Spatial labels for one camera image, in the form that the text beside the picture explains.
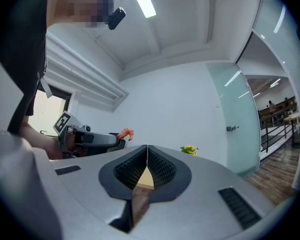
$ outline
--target wooden floor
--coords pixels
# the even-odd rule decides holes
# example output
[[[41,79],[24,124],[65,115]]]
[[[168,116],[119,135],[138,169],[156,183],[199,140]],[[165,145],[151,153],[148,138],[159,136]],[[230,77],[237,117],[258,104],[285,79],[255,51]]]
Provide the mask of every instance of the wooden floor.
[[[296,194],[291,185],[297,171],[300,148],[292,148],[291,143],[291,140],[287,141],[284,146],[260,163],[257,172],[245,178],[274,205]]]

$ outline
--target black sleeve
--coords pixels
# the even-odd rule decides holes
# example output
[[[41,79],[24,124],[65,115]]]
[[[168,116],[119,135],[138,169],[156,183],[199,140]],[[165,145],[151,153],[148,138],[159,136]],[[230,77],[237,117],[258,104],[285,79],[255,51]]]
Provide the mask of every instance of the black sleeve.
[[[45,67],[48,0],[12,0],[0,10],[0,62],[23,97],[8,131],[18,134],[34,114],[34,99]]]
[[[34,96],[32,98],[32,100],[29,103],[28,108],[26,109],[25,115],[26,116],[33,116],[34,115],[34,107],[35,107],[35,99],[36,99],[36,94],[37,94],[38,88],[36,89]]]

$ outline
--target metal railing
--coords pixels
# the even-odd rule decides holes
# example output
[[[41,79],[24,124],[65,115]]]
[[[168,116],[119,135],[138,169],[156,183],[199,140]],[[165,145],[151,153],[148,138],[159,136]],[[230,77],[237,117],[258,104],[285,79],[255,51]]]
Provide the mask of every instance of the metal railing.
[[[287,138],[287,134],[295,127],[295,125],[294,125],[293,120],[291,120],[291,124],[290,124],[290,121],[284,121],[284,118],[289,116],[288,111],[295,110],[296,108],[297,108],[297,103],[287,106],[284,109],[281,109],[280,111],[277,111],[269,116],[259,119],[260,130],[265,129],[265,134],[261,135],[261,139],[262,139],[262,137],[266,136],[265,141],[261,142],[261,146],[263,144],[266,144],[266,147],[264,147],[261,151],[265,150],[265,152],[268,153],[269,147],[271,147],[273,144],[275,144],[276,142],[281,140],[283,137],[285,139]],[[288,131],[287,131],[287,125],[291,126],[291,129],[289,129]],[[281,131],[279,131],[277,134],[271,135],[271,137],[269,138],[269,134],[274,132],[281,126],[283,126],[283,129]],[[269,127],[274,127],[274,129],[272,129],[271,131],[268,131]],[[277,137],[283,131],[284,131],[284,135],[282,135],[280,138],[278,138],[275,142],[269,144],[269,141],[271,141],[272,139]]]

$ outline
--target table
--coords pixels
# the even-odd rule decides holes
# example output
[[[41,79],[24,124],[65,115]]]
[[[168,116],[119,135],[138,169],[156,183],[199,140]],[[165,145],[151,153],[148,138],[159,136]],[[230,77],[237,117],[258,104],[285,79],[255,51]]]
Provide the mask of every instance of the table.
[[[283,119],[283,121],[285,121],[285,122],[291,122],[291,130],[292,130],[292,144],[291,144],[291,146],[292,147],[294,147],[294,145],[295,145],[294,120],[296,120],[297,132],[298,132],[298,134],[300,134],[300,116],[299,116],[298,112],[294,113],[294,114],[291,114],[288,117]]]

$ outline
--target black vent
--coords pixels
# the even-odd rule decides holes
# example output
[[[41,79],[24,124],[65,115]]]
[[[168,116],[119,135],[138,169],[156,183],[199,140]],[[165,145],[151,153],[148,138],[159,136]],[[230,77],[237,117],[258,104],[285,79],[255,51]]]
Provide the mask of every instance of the black vent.
[[[255,210],[232,187],[219,190],[219,194],[244,230],[261,220]]]
[[[164,186],[176,175],[176,167],[174,164],[151,149],[148,150],[147,164],[152,175],[155,189]]]
[[[65,168],[55,169],[56,174],[62,175],[62,174],[68,174],[75,171],[80,170],[81,168],[78,165],[73,165]]]
[[[147,166],[147,148],[114,168],[115,177],[133,190]]]

